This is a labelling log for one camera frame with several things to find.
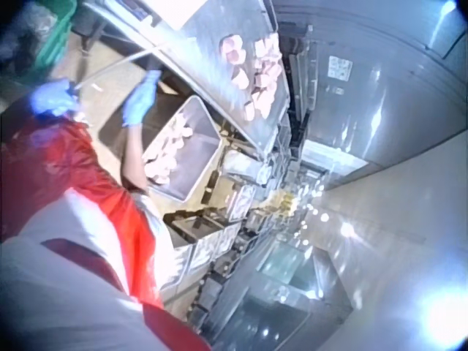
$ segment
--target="worker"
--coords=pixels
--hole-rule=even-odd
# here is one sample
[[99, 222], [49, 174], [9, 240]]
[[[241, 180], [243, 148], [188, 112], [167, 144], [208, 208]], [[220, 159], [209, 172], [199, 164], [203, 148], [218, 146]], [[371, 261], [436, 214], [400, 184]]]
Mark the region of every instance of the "worker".
[[0, 327], [14, 350], [209, 350], [159, 297], [179, 269], [142, 159], [160, 76], [124, 103], [123, 186], [71, 118], [68, 80], [1, 115]]

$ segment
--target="white sign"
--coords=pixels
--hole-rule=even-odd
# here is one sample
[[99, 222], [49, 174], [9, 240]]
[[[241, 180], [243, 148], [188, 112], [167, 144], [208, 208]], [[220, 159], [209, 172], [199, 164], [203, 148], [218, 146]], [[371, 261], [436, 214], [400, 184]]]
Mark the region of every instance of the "white sign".
[[347, 82], [350, 79], [351, 69], [352, 61], [336, 56], [330, 56], [328, 59], [328, 77], [330, 78]]

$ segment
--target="stainless steel table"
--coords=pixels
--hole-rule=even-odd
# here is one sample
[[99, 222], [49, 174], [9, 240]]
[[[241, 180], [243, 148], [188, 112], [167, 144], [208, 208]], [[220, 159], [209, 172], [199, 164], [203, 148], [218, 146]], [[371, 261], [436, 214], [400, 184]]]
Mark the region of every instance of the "stainless steel table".
[[[88, 6], [143, 48], [159, 44], [154, 55], [226, 118], [261, 157], [266, 156], [266, 146], [289, 106], [290, 95], [283, 72], [269, 117], [259, 116], [251, 122], [244, 120], [244, 104], [253, 84], [254, 42], [266, 37], [273, 28], [263, 0], [207, 0], [178, 31], [162, 20], [151, 27], [116, 0], [105, 0], [104, 4], [105, 8], [95, 4]], [[219, 53], [221, 40], [231, 34], [241, 35], [247, 51], [244, 69], [251, 86], [245, 91], [231, 83], [233, 66]]]

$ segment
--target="blue latex glove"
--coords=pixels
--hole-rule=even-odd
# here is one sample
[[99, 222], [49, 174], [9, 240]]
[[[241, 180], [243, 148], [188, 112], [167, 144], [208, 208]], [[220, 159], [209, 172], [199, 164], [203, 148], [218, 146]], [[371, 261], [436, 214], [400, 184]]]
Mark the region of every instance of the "blue latex glove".
[[145, 114], [156, 101], [156, 85], [161, 71], [148, 71], [124, 105], [124, 127], [141, 124]]
[[68, 93], [70, 82], [67, 79], [46, 83], [37, 88], [29, 97], [29, 104], [34, 115], [48, 113], [61, 116], [68, 110], [78, 111], [78, 102]]

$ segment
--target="green container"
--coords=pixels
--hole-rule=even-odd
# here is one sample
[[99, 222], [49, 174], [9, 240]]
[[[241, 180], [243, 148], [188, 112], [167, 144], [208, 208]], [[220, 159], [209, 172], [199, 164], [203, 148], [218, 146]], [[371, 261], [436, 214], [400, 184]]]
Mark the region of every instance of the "green container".
[[55, 64], [64, 56], [72, 28], [71, 19], [77, 6], [77, 0], [36, 0], [36, 3], [47, 7], [57, 16], [57, 21], [28, 72], [16, 77], [16, 80], [26, 84], [44, 81]]

